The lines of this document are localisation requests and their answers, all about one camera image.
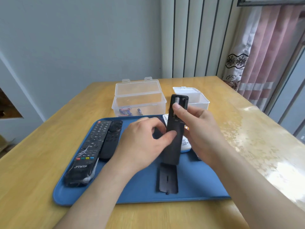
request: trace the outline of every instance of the person's right hand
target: person's right hand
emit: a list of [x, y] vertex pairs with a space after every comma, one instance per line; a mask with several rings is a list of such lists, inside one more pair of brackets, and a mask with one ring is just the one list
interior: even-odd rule
[[173, 104], [175, 114], [185, 122], [189, 130], [184, 135], [195, 153], [209, 166], [213, 166], [217, 156], [229, 146], [208, 110], [189, 106], [186, 111], [179, 104]]

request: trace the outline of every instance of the plastic container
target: plastic container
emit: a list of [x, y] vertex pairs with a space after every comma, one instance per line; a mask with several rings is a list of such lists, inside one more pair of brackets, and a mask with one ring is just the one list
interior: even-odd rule
[[208, 109], [210, 102], [198, 89], [187, 87], [173, 87], [173, 90], [176, 94], [188, 96], [188, 105]]
[[140, 115], [138, 108], [143, 115], [161, 115], [165, 114], [166, 102], [159, 80], [151, 77], [133, 82], [123, 79], [116, 84], [112, 109], [116, 116], [122, 115], [120, 109], [126, 108], [130, 108], [134, 116]]

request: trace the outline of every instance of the pink curtain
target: pink curtain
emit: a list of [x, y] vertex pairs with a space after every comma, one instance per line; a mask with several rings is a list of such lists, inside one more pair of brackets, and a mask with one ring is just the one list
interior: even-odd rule
[[290, 44], [303, 6], [265, 6], [238, 93], [263, 109]]

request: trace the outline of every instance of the worn table surface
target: worn table surface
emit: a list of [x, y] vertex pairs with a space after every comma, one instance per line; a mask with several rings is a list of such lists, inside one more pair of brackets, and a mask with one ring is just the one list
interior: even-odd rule
[[[305, 210], [305, 146], [217, 77], [160, 79], [200, 90], [238, 153]], [[52, 228], [67, 207], [52, 192], [92, 124], [113, 117], [117, 82], [88, 86], [0, 160], [0, 228]], [[107, 228], [248, 228], [232, 200], [116, 205]]]

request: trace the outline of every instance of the circular navigation pad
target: circular navigation pad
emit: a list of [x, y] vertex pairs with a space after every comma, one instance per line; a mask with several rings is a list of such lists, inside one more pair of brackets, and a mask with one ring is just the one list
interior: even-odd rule
[[112, 133], [119, 132], [121, 130], [121, 125], [113, 124], [109, 127], [109, 131]]

